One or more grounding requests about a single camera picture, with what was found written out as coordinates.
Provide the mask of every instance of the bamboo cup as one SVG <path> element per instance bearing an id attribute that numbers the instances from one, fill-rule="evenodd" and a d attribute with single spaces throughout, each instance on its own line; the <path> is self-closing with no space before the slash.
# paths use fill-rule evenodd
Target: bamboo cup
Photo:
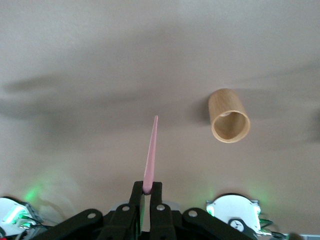
<path id="1" fill-rule="evenodd" d="M 235 143 L 250 130 L 250 120 L 236 92 L 223 88 L 211 94 L 208 101 L 211 130 L 216 139 Z"/>

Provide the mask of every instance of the wooden cup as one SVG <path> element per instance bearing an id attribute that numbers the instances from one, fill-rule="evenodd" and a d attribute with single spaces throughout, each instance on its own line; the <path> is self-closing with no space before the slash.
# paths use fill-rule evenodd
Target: wooden cup
<path id="1" fill-rule="evenodd" d="M 248 134 L 250 120 L 235 91 L 227 88 L 215 91 L 208 105 L 211 130 L 216 139 L 235 143 Z"/>

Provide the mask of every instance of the cylindrical wooden cup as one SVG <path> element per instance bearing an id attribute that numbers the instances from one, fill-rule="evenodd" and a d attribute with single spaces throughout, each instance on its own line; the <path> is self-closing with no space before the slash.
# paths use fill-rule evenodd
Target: cylindrical wooden cup
<path id="1" fill-rule="evenodd" d="M 227 88 L 215 91 L 208 105 L 211 130 L 216 139 L 235 143 L 248 134 L 250 120 L 235 91 Z"/>

